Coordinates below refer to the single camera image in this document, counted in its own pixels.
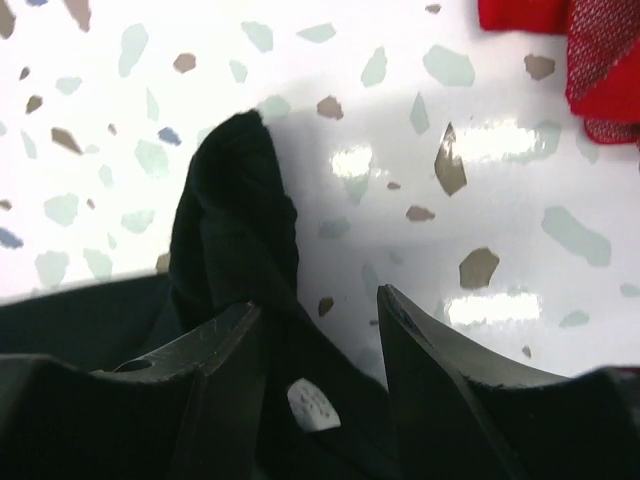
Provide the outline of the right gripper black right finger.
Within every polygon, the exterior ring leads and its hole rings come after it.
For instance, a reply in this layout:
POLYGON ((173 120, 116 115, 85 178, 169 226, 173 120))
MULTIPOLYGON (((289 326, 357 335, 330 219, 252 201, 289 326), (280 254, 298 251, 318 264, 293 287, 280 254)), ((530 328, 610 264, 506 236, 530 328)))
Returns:
POLYGON ((639 371, 554 375, 434 319, 395 287, 377 294, 406 479, 635 479, 639 371))

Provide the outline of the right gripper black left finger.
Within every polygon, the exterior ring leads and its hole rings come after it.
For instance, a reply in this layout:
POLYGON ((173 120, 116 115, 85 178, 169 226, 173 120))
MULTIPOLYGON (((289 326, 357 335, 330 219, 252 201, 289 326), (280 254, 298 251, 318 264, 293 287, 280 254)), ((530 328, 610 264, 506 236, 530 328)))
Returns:
POLYGON ((5 479, 248 479, 265 389, 261 309, 240 304, 112 372, 1 359, 5 479))

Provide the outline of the black t shirt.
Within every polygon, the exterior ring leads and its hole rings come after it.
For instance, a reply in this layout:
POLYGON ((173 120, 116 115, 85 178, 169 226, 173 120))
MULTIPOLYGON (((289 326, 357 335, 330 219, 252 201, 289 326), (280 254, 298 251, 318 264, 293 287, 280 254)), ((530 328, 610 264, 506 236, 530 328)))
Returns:
POLYGON ((253 304, 265 326, 254 469, 273 479, 396 479, 386 392, 298 301, 296 218, 260 114, 237 114, 190 162, 168 270, 3 306, 1 359, 46 355, 112 372, 232 306, 253 304))

